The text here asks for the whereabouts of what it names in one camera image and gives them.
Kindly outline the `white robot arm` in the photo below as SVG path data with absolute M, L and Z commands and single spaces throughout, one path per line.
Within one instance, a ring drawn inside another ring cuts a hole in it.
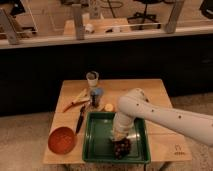
M 213 116 L 153 105 L 140 88 L 122 95 L 113 120 L 113 140 L 126 138 L 136 118 L 164 126 L 200 143 L 213 147 Z

